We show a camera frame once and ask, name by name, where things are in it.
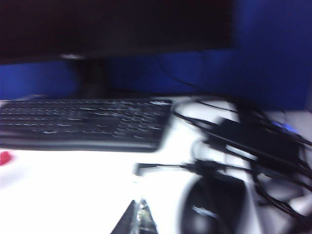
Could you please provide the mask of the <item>clear-taped right gripper right finger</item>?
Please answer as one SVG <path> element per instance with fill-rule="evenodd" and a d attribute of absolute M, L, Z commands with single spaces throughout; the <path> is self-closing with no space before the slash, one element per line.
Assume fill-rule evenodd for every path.
<path fill-rule="evenodd" d="M 156 224 L 145 199 L 139 202 L 136 215 L 137 234 L 156 234 Z"/>

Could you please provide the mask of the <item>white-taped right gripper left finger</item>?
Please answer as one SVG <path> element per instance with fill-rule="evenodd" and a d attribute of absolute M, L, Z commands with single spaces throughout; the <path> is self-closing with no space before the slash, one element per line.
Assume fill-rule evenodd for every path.
<path fill-rule="evenodd" d="M 136 208 L 137 203 L 132 200 L 111 234 L 131 234 L 133 232 Z"/>

